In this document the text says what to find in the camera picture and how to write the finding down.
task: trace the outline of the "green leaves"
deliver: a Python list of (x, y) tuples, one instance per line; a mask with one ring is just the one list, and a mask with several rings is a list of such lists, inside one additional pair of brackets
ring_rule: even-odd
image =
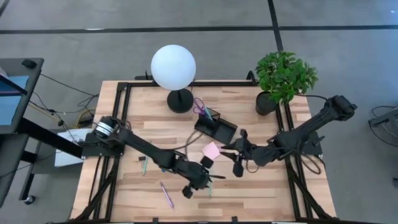
[(259, 86), (276, 102), (289, 102), (295, 94), (313, 88), (318, 80), (316, 69), (294, 56), (292, 52), (273, 52), (257, 63)]

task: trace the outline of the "pink sticky note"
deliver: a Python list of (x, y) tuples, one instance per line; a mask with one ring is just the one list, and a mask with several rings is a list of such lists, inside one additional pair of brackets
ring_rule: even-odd
[(201, 151), (211, 160), (216, 159), (220, 155), (220, 150), (213, 142), (205, 146)]

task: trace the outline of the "white globe lamp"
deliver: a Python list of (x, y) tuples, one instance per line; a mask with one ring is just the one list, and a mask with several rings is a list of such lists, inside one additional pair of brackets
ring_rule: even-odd
[(189, 111), (193, 95), (185, 87), (193, 81), (197, 71), (191, 52), (179, 45), (166, 45), (155, 53), (150, 69), (156, 83), (171, 90), (167, 97), (169, 108), (176, 113)]

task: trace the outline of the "black plant pot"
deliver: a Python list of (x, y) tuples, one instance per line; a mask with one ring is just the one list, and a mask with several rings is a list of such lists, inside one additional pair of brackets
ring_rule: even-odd
[(275, 100), (269, 98), (268, 92), (261, 92), (256, 98), (256, 111), (259, 115), (267, 115), (278, 107)]

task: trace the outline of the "purple pen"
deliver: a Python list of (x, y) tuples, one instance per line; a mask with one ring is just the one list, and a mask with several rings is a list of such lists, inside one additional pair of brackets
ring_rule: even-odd
[(160, 182), (160, 186), (162, 187), (163, 193), (164, 193), (164, 195), (166, 196), (166, 199), (167, 199), (167, 201), (168, 201), (170, 207), (174, 208), (174, 204), (173, 204), (172, 200), (170, 199), (170, 197), (169, 197), (169, 195), (168, 195), (168, 193), (167, 193), (167, 191), (166, 191), (166, 188), (164, 188), (162, 182)]

